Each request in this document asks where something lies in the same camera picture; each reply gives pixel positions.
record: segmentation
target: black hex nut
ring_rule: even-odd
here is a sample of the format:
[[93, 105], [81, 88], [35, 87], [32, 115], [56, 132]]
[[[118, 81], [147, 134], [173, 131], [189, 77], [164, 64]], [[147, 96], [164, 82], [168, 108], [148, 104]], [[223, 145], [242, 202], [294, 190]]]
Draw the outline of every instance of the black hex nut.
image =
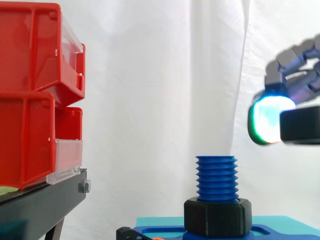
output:
[[237, 203], [190, 198], [184, 203], [184, 227], [205, 238], [242, 238], [252, 228], [251, 202], [243, 198]]

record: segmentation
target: blue base plate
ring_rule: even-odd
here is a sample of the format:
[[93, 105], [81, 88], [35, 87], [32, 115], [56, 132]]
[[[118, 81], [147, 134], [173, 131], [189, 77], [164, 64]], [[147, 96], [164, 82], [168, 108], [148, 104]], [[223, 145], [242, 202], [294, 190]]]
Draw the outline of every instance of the blue base plate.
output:
[[[287, 216], [254, 216], [253, 227], [243, 240], [320, 240], [320, 231]], [[165, 240], [209, 240], [185, 232], [183, 217], [141, 217], [136, 231]]]

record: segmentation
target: black metal shelf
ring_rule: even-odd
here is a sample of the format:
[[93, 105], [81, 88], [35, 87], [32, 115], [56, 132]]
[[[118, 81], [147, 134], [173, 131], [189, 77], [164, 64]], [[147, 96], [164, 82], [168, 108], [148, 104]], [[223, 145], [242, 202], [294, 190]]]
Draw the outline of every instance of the black metal shelf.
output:
[[0, 240], [59, 239], [64, 217], [86, 198], [87, 170], [55, 185], [0, 196]]

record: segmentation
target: yellow object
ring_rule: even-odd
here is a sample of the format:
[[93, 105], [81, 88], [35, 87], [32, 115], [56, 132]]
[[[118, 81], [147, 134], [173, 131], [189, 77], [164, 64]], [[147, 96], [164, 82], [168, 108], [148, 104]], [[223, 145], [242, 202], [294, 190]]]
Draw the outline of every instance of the yellow object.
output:
[[18, 191], [19, 189], [16, 187], [11, 187], [11, 186], [0, 186], [0, 196], [7, 194], [7, 193], [13, 193]]

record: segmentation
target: metal bolt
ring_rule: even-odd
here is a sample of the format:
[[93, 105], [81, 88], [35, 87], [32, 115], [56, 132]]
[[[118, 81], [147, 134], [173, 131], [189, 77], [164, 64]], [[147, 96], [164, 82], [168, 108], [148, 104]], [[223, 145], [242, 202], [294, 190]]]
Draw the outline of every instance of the metal bolt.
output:
[[91, 190], [91, 181], [86, 179], [82, 182], [82, 192], [83, 193], [89, 193]]

